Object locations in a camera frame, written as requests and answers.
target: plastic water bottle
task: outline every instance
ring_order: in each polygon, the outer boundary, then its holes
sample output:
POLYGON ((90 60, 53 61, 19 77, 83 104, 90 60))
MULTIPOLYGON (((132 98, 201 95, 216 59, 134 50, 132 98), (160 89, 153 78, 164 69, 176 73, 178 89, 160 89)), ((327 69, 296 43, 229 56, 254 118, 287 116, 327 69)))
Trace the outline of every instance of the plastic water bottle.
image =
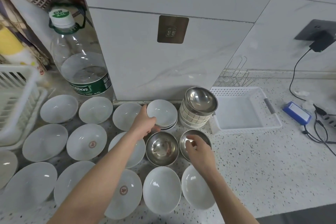
POLYGON ((55 35, 51 41, 51 55, 62 76, 81 95, 95 96, 111 86, 103 54, 98 42, 90 42, 82 28, 66 9, 49 13, 55 35))

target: forearm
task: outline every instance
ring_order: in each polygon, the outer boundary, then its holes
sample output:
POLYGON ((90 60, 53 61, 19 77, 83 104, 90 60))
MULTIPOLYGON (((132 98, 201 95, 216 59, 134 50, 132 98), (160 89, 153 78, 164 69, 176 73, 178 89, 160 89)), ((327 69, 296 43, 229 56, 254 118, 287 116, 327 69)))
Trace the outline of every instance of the forearm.
POLYGON ((225 224, 259 224, 239 201, 217 171, 213 171, 206 182, 216 200, 225 224))
POLYGON ((135 132, 126 133, 83 177, 48 224, 97 223, 111 201, 136 137, 135 132))

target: speckled countertop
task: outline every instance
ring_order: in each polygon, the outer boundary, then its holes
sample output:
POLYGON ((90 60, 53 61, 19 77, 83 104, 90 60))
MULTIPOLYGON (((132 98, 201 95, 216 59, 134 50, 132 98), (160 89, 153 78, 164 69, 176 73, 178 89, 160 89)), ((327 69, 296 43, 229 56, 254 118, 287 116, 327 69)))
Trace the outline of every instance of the speckled countertop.
MULTIPOLYGON (((336 114, 335 80, 296 79, 295 87, 310 92, 309 99, 329 113, 336 114)), ((281 107, 295 100, 288 91, 289 79, 259 79, 250 86, 261 87, 278 113, 283 128, 260 134, 212 135, 208 124, 202 128, 212 142, 217 167, 229 186, 255 217, 307 209, 336 203, 336 157, 321 144, 310 141, 301 133, 301 127, 281 107)), ((78 117, 65 127, 71 133, 82 125, 78 117)), ((112 118, 102 124, 108 134, 103 153, 93 159, 97 162, 107 152, 113 137, 121 131, 115 128, 112 118)), ((329 138, 336 141, 336 129, 328 127, 329 138)), ((179 139, 187 128, 178 123, 171 133, 179 139)), ((336 151, 336 145, 330 146, 336 151)), ((20 168, 29 164, 19 156, 20 168)), ((58 175, 75 161, 63 151, 49 160, 57 168, 58 175)), ((189 166, 182 156, 171 166, 181 178, 189 166)), ((136 167, 142 180, 154 168, 145 158, 136 167)), ((53 215, 56 205, 53 197, 36 209, 22 213, 10 213, 0 210, 0 224, 44 224, 53 215)), ((193 209, 181 197, 176 209, 166 215, 158 216, 148 210, 143 200, 137 209, 124 220, 114 221, 108 218, 105 223, 224 223, 215 205, 206 211, 193 209)))

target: white plastic dish rack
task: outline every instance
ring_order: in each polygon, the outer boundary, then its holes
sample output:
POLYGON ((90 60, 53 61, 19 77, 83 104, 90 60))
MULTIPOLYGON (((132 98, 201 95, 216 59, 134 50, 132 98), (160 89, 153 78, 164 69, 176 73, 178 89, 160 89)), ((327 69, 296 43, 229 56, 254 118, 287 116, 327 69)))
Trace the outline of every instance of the white plastic dish rack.
POLYGON ((259 87, 212 87, 218 108, 210 117, 213 134, 244 134, 281 128, 282 123, 259 87))
POLYGON ((37 79, 32 66, 0 65, 0 150, 20 147, 28 136, 24 132, 33 128, 37 104, 47 94, 37 79))

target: metal wire rack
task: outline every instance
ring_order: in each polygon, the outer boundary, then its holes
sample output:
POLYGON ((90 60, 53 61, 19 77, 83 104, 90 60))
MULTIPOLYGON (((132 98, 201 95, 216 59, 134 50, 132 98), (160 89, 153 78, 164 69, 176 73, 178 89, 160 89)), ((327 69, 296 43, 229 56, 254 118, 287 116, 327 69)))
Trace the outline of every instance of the metal wire rack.
POLYGON ((237 68, 229 68, 232 64, 233 57, 226 64, 224 70, 216 80, 213 86, 219 87, 247 87, 257 80, 257 78, 249 78, 249 71, 243 69, 247 61, 247 57, 242 56, 239 60, 237 68))

